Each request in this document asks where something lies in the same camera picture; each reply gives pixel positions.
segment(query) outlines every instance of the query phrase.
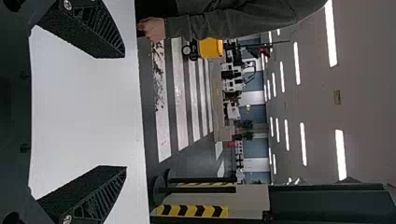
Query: black metal base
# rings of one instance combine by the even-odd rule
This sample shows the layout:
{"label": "black metal base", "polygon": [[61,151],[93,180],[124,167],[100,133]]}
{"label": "black metal base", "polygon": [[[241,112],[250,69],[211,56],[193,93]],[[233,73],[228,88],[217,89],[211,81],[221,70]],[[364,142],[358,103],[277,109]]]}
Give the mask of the black metal base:
{"label": "black metal base", "polygon": [[165,179],[162,176],[157,176],[152,181],[152,201],[155,205],[161,205],[166,198],[166,193],[161,192],[160,189],[166,188]]}
{"label": "black metal base", "polygon": [[171,179],[176,177],[176,172],[173,169],[168,169],[165,171],[164,179],[166,181],[165,185],[167,188],[175,188],[177,183],[171,183]]}

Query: hazard stripe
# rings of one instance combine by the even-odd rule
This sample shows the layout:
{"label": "hazard stripe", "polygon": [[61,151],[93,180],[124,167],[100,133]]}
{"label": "hazard stripe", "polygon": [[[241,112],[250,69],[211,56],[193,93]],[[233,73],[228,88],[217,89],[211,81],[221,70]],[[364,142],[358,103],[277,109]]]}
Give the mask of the hazard stripe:
{"label": "hazard stripe", "polygon": [[220,206],[213,206],[215,208],[215,212],[213,213],[213,217],[220,217],[222,209]]}
{"label": "hazard stripe", "polygon": [[172,206],[169,204],[166,204],[163,209],[163,216],[168,216],[170,214],[171,210],[172,210]]}
{"label": "hazard stripe", "polygon": [[186,216],[187,210],[188,210],[187,205],[181,205],[181,206],[180,206],[180,211],[178,212],[177,216],[178,216],[178,217],[184,217],[184,216]]}
{"label": "hazard stripe", "polygon": [[228,217],[228,207],[217,205],[163,204],[157,208],[156,214],[159,217],[225,218]]}
{"label": "hazard stripe", "polygon": [[205,208],[202,205],[197,205],[197,212],[195,213],[195,217],[201,217],[204,214]]}

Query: factory floor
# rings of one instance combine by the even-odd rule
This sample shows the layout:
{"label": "factory floor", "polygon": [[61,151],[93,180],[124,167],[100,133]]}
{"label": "factory floor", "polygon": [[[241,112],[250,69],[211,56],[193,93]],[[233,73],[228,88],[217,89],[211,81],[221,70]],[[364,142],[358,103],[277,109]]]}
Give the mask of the factory floor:
{"label": "factory floor", "polygon": [[177,177],[223,177],[232,169],[231,151],[214,142],[211,81],[219,67],[189,61],[184,44],[138,39],[148,196],[152,179],[170,168]]}

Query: fluorescent light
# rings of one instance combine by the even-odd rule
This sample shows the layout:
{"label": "fluorescent light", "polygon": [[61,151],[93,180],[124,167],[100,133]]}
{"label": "fluorescent light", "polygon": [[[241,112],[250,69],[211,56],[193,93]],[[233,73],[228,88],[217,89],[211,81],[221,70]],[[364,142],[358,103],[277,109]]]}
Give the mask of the fluorescent light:
{"label": "fluorescent light", "polygon": [[285,74],[283,72],[283,63],[280,62],[280,84],[282,88],[282,92],[285,92]]}
{"label": "fluorescent light", "polygon": [[270,158],[270,165],[272,165],[272,153],[271,153],[271,148],[268,147],[268,149],[269,149],[269,152],[270,152],[270,155],[269,155],[269,158]]}
{"label": "fluorescent light", "polygon": [[326,11],[327,42],[329,47],[329,61],[330,61],[330,67],[334,67],[338,64],[338,59],[337,59],[337,42],[335,40],[334,10],[332,8],[332,0],[329,0],[327,2],[325,11]]}
{"label": "fluorescent light", "polygon": [[272,44],[272,32],[269,32],[268,33],[268,37],[270,38],[270,44]]}
{"label": "fluorescent light", "polygon": [[274,90],[274,97],[276,97],[276,81],[275,81],[275,73],[273,73],[273,90]]}
{"label": "fluorescent light", "polygon": [[279,134],[279,120],[275,119],[276,123],[276,141],[280,143],[280,134]]}
{"label": "fluorescent light", "polygon": [[288,121],[285,119],[285,141],[286,141],[286,150],[290,151],[289,145],[289,124]]}
{"label": "fluorescent light", "polygon": [[300,78],[300,56],[298,52],[298,43],[294,43],[294,63],[296,66],[296,83],[297,85],[301,84],[301,78]]}
{"label": "fluorescent light", "polygon": [[262,71],[265,71],[265,62],[264,62],[265,55],[262,54]]}
{"label": "fluorescent light", "polygon": [[343,131],[335,130],[335,143],[337,145],[338,177],[343,180],[347,178],[347,159]]}
{"label": "fluorescent light", "polygon": [[305,125],[303,123],[300,123],[300,133],[301,133],[301,151],[303,152],[303,165],[308,166],[306,159]]}
{"label": "fluorescent light", "polygon": [[266,84],[264,84],[264,100],[265,100],[265,103],[268,101],[267,85]]}
{"label": "fluorescent light", "polygon": [[270,125],[271,125],[271,137],[274,137],[274,121],[272,117],[270,118]]}
{"label": "fluorescent light", "polygon": [[274,154],[274,175],[276,175],[277,170],[276,170],[276,155]]}
{"label": "fluorescent light", "polygon": [[268,86],[268,100],[271,100],[271,82],[270,82],[270,79],[267,80],[267,86]]}

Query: gray wall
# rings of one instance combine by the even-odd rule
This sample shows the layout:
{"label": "gray wall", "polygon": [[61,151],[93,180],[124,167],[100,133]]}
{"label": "gray wall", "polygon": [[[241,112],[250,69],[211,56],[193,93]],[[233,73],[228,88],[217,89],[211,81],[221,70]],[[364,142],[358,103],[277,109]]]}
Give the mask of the gray wall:
{"label": "gray wall", "polygon": [[246,106],[239,107],[241,119],[253,120],[253,123],[267,123],[265,105],[251,105],[248,112]]}
{"label": "gray wall", "polygon": [[[253,73],[247,73],[246,76],[251,76]],[[256,72],[255,78],[247,84],[244,91],[263,91],[264,90],[264,74],[263,71]]]}
{"label": "gray wall", "polygon": [[244,142],[245,158],[268,158],[268,139],[254,138]]}
{"label": "gray wall", "polygon": [[271,173],[270,172],[246,172],[245,179],[248,184],[251,184],[253,181],[260,180],[262,184],[270,184],[271,183]]}

